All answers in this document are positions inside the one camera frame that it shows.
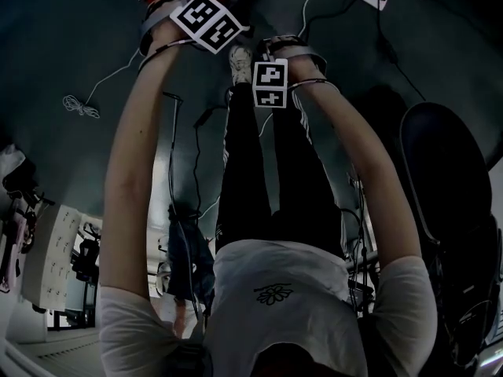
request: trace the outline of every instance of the leg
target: leg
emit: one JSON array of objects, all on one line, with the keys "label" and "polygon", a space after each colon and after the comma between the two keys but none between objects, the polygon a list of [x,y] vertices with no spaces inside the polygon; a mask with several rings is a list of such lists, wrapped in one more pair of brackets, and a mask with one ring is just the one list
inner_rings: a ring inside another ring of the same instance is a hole
[{"label": "leg", "polygon": [[225,170],[218,208],[217,251],[236,240],[264,238],[270,221],[252,85],[238,83],[231,93],[224,138]]},{"label": "leg", "polygon": [[288,107],[273,113],[280,179],[280,211],[273,216],[275,234],[281,240],[309,244],[343,258],[341,213],[312,145],[299,98],[290,94]]}]

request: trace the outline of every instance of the wrist strap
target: wrist strap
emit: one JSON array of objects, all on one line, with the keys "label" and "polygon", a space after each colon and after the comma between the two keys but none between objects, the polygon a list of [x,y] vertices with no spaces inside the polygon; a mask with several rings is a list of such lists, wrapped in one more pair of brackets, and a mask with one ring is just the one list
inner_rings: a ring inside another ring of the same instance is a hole
[{"label": "wrist strap", "polygon": [[339,88],[337,88],[335,85],[333,85],[330,81],[327,81],[326,79],[304,79],[301,82],[297,82],[293,85],[290,85],[288,87],[288,91],[292,92],[297,88],[299,88],[300,86],[307,84],[329,84],[331,87],[335,88],[338,93],[340,93]]},{"label": "wrist strap", "polygon": [[148,62],[150,62],[152,59],[155,59],[164,50],[168,50],[169,48],[176,46],[176,45],[186,45],[188,43],[196,43],[196,41],[194,41],[192,39],[182,39],[182,40],[175,41],[175,42],[169,43],[167,45],[158,47],[154,53],[152,53],[150,56],[143,59],[143,61],[140,63],[140,67],[138,68],[138,74],[140,74],[140,71],[143,70],[143,67],[146,66]]}]

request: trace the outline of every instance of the wrist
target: wrist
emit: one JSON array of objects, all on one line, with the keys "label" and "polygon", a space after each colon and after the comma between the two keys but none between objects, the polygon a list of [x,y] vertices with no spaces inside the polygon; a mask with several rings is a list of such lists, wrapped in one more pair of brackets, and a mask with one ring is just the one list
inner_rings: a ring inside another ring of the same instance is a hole
[{"label": "wrist", "polygon": [[166,44],[152,44],[145,59],[140,64],[139,71],[144,68],[156,68],[158,71],[166,72],[178,55],[180,45],[174,45],[166,48]]},{"label": "wrist", "polygon": [[326,79],[323,73],[317,68],[309,71],[302,71],[297,74],[291,74],[290,78],[293,82],[302,82],[306,81],[307,79]]}]

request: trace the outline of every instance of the shoe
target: shoe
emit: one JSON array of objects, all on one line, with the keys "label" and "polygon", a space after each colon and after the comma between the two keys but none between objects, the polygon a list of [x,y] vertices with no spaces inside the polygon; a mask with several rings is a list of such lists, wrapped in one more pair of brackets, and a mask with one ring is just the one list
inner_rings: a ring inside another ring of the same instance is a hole
[{"label": "shoe", "polygon": [[252,83],[252,51],[245,46],[235,45],[230,49],[230,70],[233,73],[233,84]]}]

